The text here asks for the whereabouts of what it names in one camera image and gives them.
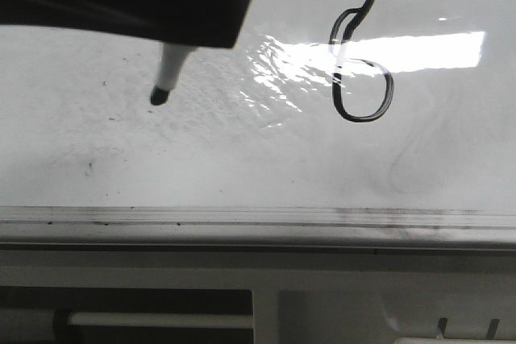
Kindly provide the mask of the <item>white plastic robot base housing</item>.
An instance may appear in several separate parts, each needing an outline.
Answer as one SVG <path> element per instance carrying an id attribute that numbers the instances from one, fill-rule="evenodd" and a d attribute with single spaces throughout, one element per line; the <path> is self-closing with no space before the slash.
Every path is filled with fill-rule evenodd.
<path id="1" fill-rule="evenodd" d="M 512 253 L 1 253 L 4 343 L 512 343 Z"/>

